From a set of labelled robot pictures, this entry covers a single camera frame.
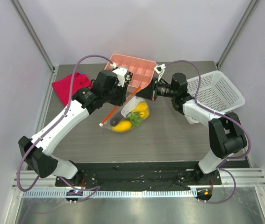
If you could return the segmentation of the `yellow fake bell pepper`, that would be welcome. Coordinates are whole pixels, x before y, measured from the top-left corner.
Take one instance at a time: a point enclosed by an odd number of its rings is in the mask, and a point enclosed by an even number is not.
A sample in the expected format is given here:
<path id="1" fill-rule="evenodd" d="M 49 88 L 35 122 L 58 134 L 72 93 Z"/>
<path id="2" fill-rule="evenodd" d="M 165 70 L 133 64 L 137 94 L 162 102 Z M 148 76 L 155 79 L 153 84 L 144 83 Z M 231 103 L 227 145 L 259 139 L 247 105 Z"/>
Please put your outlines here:
<path id="1" fill-rule="evenodd" d="M 147 119 L 150 114 L 149 107 L 144 101 L 138 103 L 132 112 L 137 112 L 141 119 Z"/>

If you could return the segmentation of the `clear zip top bag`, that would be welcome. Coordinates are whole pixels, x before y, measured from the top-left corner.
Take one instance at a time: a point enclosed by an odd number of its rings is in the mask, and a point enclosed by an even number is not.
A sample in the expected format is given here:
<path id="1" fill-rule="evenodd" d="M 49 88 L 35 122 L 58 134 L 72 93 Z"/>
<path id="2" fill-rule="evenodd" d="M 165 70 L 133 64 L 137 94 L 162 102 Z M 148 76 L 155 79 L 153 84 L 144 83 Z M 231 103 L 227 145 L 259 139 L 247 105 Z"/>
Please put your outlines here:
<path id="1" fill-rule="evenodd" d="M 126 101 L 124 102 L 124 104 L 122 106 L 115 106 L 110 111 L 110 113 L 104 118 L 104 120 L 101 123 L 99 123 L 99 127 L 100 128 L 105 127 L 107 129 L 113 131 L 111 126 L 110 126 L 110 120 L 113 117 L 122 117 L 122 120 L 126 120 L 126 116 L 136 108 L 138 103 L 140 103 L 142 101 L 147 103 L 144 98 L 136 97 L 136 93 L 140 90 L 141 90 L 140 86 L 137 87 L 128 97 L 126 97 Z"/>

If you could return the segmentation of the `green fake grapes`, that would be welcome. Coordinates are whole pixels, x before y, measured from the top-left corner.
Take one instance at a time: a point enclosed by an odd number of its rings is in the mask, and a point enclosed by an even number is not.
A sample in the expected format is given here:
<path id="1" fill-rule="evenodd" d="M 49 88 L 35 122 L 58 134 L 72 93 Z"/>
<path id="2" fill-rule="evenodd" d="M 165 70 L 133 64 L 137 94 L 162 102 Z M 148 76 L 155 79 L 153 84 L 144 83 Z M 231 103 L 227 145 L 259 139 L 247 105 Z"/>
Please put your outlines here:
<path id="1" fill-rule="evenodd" d="M 133 128 L 140 126 L 143 122 L 143 119 L 140 117 L 138 112 L 130 112 L 126 116 L 126 120 L 131 122 Z"/>

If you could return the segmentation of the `yellow fake mango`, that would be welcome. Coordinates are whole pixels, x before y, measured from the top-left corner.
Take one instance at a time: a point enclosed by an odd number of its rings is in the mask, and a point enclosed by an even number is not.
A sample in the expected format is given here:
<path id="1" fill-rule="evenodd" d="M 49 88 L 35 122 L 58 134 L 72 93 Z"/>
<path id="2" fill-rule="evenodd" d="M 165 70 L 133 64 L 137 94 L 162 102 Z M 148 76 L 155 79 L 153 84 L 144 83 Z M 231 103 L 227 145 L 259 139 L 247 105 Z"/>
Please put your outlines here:
<path id="1" fill-rule="evenodd" d="M 122 120 L 116 126 L 112 126 L 112 130 L 115 132 L 126 132 L 132 127 L 132 123 L 129 120 Z"/>

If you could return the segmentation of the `purple fake eggplant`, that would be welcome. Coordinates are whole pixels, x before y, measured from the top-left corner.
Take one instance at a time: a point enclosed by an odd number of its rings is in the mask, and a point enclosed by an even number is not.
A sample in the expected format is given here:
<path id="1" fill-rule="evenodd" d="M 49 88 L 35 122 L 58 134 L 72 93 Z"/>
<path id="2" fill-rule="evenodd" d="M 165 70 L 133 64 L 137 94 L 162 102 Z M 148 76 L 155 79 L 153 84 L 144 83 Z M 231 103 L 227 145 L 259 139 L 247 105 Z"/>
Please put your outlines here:
<path id="1" fill-rule="evenodd" d="M 110 120 L 110 126 L 117 126 L 122 121 L 122 117 L 113 117 Z"/>

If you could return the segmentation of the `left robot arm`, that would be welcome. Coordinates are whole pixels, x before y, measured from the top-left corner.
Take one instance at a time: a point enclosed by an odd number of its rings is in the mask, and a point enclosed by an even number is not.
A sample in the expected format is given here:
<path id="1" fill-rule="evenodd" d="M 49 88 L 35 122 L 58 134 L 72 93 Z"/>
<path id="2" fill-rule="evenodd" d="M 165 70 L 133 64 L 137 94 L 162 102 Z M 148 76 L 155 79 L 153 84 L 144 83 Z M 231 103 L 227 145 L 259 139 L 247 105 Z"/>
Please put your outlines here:
<path id="1" fill-rule="evenodd" d="M 71 161 L 53 156 L 59 142 L 78 123 L 86 119 L 104 103 L 121 106 L 126 100 L 126 91 L 133 74 L 124 67 L 113 71 L 102 70 L 98 73 L 91 88 L 76 91 L 70 103 L 44 129 L 28 138 L 18 141 L 25 162 L 41 178 L 59 175 L 72 186 L 82 182 L 82 174 Z"/>

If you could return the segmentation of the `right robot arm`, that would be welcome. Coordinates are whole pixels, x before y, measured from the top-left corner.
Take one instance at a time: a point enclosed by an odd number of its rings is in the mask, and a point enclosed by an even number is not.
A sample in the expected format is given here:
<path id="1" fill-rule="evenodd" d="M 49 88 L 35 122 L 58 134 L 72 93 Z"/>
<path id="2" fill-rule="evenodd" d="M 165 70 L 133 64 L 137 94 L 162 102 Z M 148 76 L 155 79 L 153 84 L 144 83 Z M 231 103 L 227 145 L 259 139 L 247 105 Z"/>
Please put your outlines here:
<path id="1" fill-rule="evenodd" d="M 194 180 L 205 184 L 214 172 L 235 154 L 251 149 L 249 134 L 233 109 L 243 106 L 245 99 L 232 82 L 219 71 L 187 79 L 175 73 L 170 84 L 153 78 L 136 96 L 151 101 L 158 96 L 171 99 L 173 108 L 190 124 L 208 128 L 210 151 L 194 166 Z"/>

